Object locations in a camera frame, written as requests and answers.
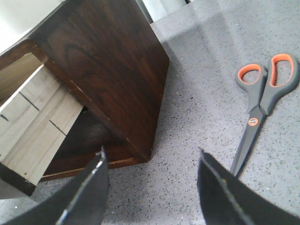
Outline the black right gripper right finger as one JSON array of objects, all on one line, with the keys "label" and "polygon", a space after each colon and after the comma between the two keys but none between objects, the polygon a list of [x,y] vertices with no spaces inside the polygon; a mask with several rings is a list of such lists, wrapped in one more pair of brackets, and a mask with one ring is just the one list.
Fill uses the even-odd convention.
[{"label": "black right gripper right finger", "polygon": [[263,199],[200,150],[197,187],[208,225],[298,225],[300,219]]}]

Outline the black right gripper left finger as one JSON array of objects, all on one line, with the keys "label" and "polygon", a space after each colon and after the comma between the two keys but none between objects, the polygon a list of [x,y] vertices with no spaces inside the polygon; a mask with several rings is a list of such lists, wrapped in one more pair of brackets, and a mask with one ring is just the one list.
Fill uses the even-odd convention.
[{"label": "black right gripper left finger", "polygon": [[7,225],[99,225],[109,191],[108,159],[105,149],[68,184]]}]

